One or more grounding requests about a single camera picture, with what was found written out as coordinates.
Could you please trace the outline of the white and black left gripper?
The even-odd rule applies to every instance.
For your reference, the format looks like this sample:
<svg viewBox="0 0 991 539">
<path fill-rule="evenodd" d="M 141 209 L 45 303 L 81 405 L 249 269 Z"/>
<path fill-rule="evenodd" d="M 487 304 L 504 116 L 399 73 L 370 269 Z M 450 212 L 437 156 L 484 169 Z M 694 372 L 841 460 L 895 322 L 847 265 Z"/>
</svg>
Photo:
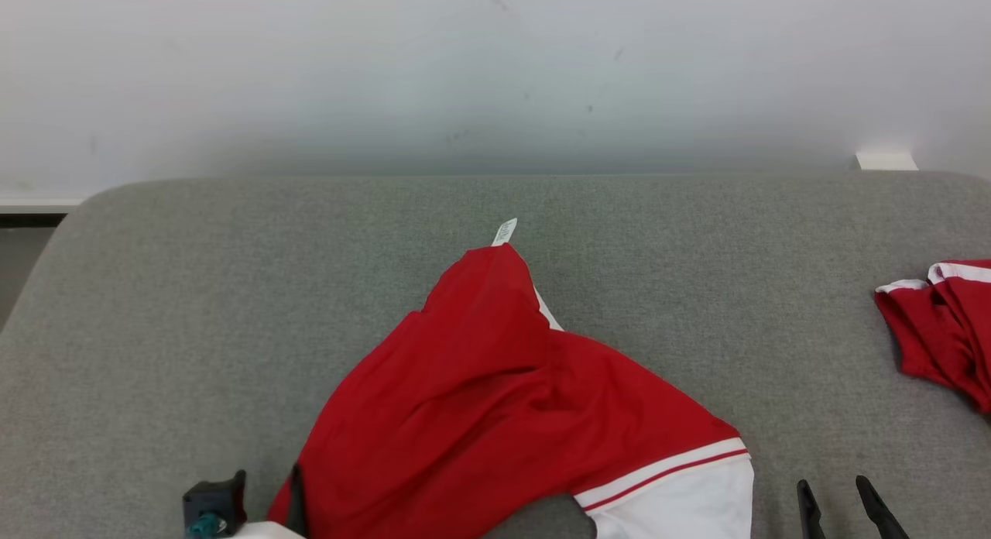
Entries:
<svg viewBox="0 0 991 539">
<path fill-rule="evenodd" d="M 294 464 L 288 479 L 286 527 L 276 522 L 244 524 L 228 539 L 306 539 L 308 536 L 305 488 L 300 464 Z"/>
</svg>

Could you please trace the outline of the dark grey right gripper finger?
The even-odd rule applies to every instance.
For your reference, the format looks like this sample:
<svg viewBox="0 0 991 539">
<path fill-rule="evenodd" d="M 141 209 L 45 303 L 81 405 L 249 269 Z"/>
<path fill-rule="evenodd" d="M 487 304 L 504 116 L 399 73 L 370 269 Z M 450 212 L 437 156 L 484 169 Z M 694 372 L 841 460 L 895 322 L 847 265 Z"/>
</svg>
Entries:
<svg viewBox="0 0 991 539">
<path fill-rule="evenodd" d="M 802 527 L 802 539 L 827 539 L 821 527 L 821 508 L 806 479 L 797 483 L 797 507 Z"/>
<path fill-rule="evenodd" d="M 857 476 L 857 490 L 865 513 L 876 526 L 880 539 L 910 539 L 866 475 Z"/>
</svg>

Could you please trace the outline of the red jersey with white sleeves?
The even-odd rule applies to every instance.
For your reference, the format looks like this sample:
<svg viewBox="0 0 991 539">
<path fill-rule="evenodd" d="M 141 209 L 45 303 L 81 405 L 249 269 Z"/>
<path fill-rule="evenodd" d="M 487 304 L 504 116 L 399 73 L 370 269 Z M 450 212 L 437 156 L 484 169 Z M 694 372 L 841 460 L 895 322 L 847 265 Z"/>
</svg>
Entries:
<svg viewBox="0 0 991 539">
<path fill-rule="evenodd" d="M 447 269 L 332 393 L 297 459 L 308 539 L 479 539 L 561 494 L 595 539 L 751 539 L 739 432 L 564 331 L 514 228 Z"/>
</svg>

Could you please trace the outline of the white skirting board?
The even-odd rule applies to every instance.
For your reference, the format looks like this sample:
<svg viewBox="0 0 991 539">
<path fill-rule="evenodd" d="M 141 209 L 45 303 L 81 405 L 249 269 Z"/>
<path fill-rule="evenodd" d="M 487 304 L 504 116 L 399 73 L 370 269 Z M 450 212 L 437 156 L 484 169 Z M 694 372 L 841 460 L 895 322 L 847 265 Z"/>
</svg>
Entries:
<svg viewBox="0 0 991 539">
<path fill-rule="evenodd" d="M 71 213 L 79 204 L 88 199 L 87 194 L 78 196 L 7 196 L 0 193 L 0 215 L 55 215 Z"/>
<path fill-rule="evenodd" d="M 909 152 L 857 153 L 852 169 L 860 171 L 919 171 Z"/>
</svg>

